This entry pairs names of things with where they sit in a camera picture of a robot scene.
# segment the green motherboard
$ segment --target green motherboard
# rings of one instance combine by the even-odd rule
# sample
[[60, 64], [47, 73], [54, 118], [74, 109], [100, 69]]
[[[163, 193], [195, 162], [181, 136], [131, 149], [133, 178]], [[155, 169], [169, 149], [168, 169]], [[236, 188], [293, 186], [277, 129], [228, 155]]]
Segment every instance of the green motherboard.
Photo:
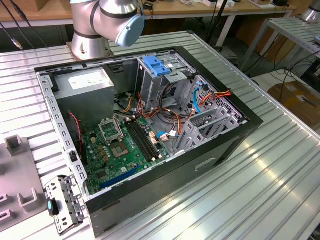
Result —
[[123, 133], [123, 139], [121, 140], [106, 143], [104, 136], [109, 137], [116, 133], [112, 124], [104, 126], [104, 136], [99, 127], [83, 134], [87, 156], [87, 163], [83, 165], [88, 176], [86, 185], [91, 195], [99, 192], [105, 183], [112, 180], [115, 180], [114, 183], [116, 183], [117, 179], [126, 178], [126, 174], [131, 176], [170, 157], [162, 143], [152, 143], [148, 135], [152, 130], [146, 119], [140, 117], [136, 120], [136, 123], [145, 132], [148, 141], [151, 142], [157, 153], [161, 155], [161, 158], [157, 158], [155, 161], [146, 159], [134, 137], [131, 136], [131, 132], [125, 122], [119, 123]]

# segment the slotted aluminum surface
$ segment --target slotted aluminum surface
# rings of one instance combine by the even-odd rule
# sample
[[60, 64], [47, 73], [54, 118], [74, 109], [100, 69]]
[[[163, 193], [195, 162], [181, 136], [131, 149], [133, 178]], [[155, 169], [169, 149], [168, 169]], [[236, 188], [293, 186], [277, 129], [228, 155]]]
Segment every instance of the slotted aluminum surface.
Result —
[[320, 44], [314, 41], [320, 36], [320, 22], [308, 23], [298, 17], [271, 18], [267, 24], [305, 50], [320, 56]]
[[[230, 159], [114, 227], [99, 239], [307, 239], [320, 222], [319, 136], [240, 71], [187, 32], [143, 36], [116, 54], [184, 46], [240, 97], [264, 123]], [[33, 68], [71, 62], [69, 50], [51, 47], [0, 54], [0, 141], [29, 139], [44, 185], [68, 175]], [[89, 219], [58, 237], [47, 211], [0, 239], [92, 239]]]

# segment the desk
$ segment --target desk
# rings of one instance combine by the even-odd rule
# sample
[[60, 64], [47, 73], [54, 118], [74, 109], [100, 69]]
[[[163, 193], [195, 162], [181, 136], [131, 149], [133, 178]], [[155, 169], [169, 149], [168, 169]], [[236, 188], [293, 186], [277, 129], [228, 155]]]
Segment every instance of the desk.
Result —
[[[307, 239], [320, 222], [320, 137], [195, 34], [142, 36], [115, 55], [183, 46], [263, 124], [214, 170], [118, 224], [97, 240]], [[0, 53], [0, 143], [29, 139], [42, 185], [69, 175], [34, 68], [74, 61], [66, 46]], [[58, 237], [42, 212], [0, 239], [93, 239], [88, 218]]]
[[[238, 15], [260, 15], [260, 14], [279, 14], [285, 13], [285, 17], [289, 17], [296, 9], [295, 6], [280, 7], [272, 9], [259, 8], [247, 0], [242, 0], [236, 3], [234, 7], [226, 8], [222, 16], [228, 16], [224, 25], [222, 33], [218, 39], [217, 46], [222, 46], [227, 34]], [[19, 20], [22, 27], [27, 27], [25, 22], [21, 22], [19, 15], [11, 8], [14, 17]], [[145, 18], [151, 18], [151, 12], [145, 10]], [[178, 18], [196, 18], [196, 17], [212, 17], [214, 7], [206, 6], [202, 3], [195, 3], [194, 5], [185, 5], [179, 0], [173, 2], [158, 1], [153, 6], [153, 19], [178, 19]], [[31, 12], [25, 11], [26, 16], [33, 26], [52, 26], [52, 25], [68, 25], [73, 24], [71, 5], [67, 0], [49, 0], [48, 3], [39, 11]], [[0, 5], [0, 22], [6, 28], [15, 28], [16, 25], [6, 12], [4, 7]]]

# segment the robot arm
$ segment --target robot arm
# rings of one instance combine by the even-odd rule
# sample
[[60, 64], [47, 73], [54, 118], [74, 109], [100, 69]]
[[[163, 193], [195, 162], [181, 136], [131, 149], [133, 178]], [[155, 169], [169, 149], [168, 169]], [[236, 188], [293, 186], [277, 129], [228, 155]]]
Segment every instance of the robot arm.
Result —
[[81, 59], [109, 55], [108, 40], [130, 47], [144, 29], [135, 0], [70, 0], [74, 25], [72, 52]]
[[320, 16], [320, 0], [314, 0], [309, 8], [301, 14], [300, 18], [304, 21], [314, 24], [318, 22]]

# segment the blue latch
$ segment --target blue latch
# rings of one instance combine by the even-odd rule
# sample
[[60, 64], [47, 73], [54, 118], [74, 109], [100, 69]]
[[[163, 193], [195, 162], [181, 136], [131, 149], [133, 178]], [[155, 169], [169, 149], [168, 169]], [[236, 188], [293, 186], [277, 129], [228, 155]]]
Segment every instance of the blue latch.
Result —
[[155, 56], [144, 56], [144, 63], [153, 71], [155, 76], [161, 76], [171, 73], [170, 69], [166, 68], [163, 63]]

